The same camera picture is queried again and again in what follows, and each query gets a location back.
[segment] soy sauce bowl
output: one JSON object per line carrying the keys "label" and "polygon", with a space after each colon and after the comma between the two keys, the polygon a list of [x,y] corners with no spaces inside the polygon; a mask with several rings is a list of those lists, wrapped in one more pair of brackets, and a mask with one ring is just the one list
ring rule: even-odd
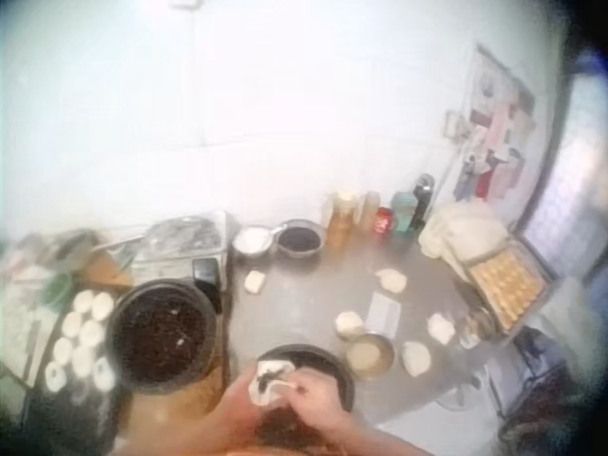
{"label": "soy sauce bowl", "polygon": [[325,246],[325,228],[305,219],[293,219],[284,223],[278,234],[276,246],[279,252],[290,258],[309,258],[317,255]]}

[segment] wall poster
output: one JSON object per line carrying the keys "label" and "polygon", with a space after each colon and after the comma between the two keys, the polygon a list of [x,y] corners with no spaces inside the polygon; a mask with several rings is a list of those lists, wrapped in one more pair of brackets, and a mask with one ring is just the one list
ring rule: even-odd
{"label": "wall poster", "polygon": [[463,167],[456,200],[502,200],[517,187],[525,166],[525,145],[535,128],[532,93],[482,47],[473,61]]}

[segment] black pot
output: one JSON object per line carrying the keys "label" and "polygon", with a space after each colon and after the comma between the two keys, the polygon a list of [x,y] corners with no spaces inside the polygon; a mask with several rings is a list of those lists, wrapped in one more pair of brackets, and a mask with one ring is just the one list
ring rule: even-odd
{"label": "black pot", "polygon": [[121,383],[166,394],[207,372],[216,341],[211,301],[182,280],[153,280],[119,302],[107,326],[107,358]]}
{"label": "black pot", "polygon": [[296,369],[307,367],[335,377],[338,382],[340,402],[345,411],[352,411],[354,405],[354,382],[351,373],[338,358],[314,345],[282,345],[266,351],[259,360],[281,359],[294,363]]}

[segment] person's hand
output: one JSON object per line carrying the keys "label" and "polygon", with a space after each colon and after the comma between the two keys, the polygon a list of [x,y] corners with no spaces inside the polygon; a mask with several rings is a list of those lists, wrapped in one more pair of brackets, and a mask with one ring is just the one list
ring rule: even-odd
{"label": "person's hand", "polygon": [[248,366],[224,392],[214,410],[223,423],[239,432],[255,432],[265,411],[254,405],[249,397],[249,384],[256,371],[256,364]]}
{"label": "person's hand", "polygon": [[276,386],[274,390],[287,400],[300,419],[321,432],[333,432],[351,420],[342,408],[334,377],[318,370],[302,368],[288,375],[297,388]]}

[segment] kitchen counter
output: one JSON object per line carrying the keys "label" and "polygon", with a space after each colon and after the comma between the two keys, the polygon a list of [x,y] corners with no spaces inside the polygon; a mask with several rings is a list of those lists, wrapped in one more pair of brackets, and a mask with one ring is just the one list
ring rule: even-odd
{"label": "kitchen counter", "polygon": [[[229,325],[233,368],[279,345],[307,343],[343,358],[347,344],[333,328],[338,314],[356,311],[366,318],[375,292],[402,305],[393,345],[397,356],[392,369],[377,380],[356,381],[355,411],[372,424],[436,400],[459,382],[469,380],[492,356],[495,346],[482,342],[468,351],[458,344],[458,334],[447,347],[427,332],[427,318],[434,313],[458,322],[479,303],[475,294],[441,260],[420,252],[414,235],[388,238],[353,234],[340,251],[326,246],[313,261],[293,260],[279,253],[257,261],[237,260],[234,297]],[[401,294],[382,289],[375,272],[393,268],[408,277]],[[252,269],[267,274],[258,295],[243,288]],[[431,369],[412,378],[401,362],[407,340],[425,344],[432,356]]]}

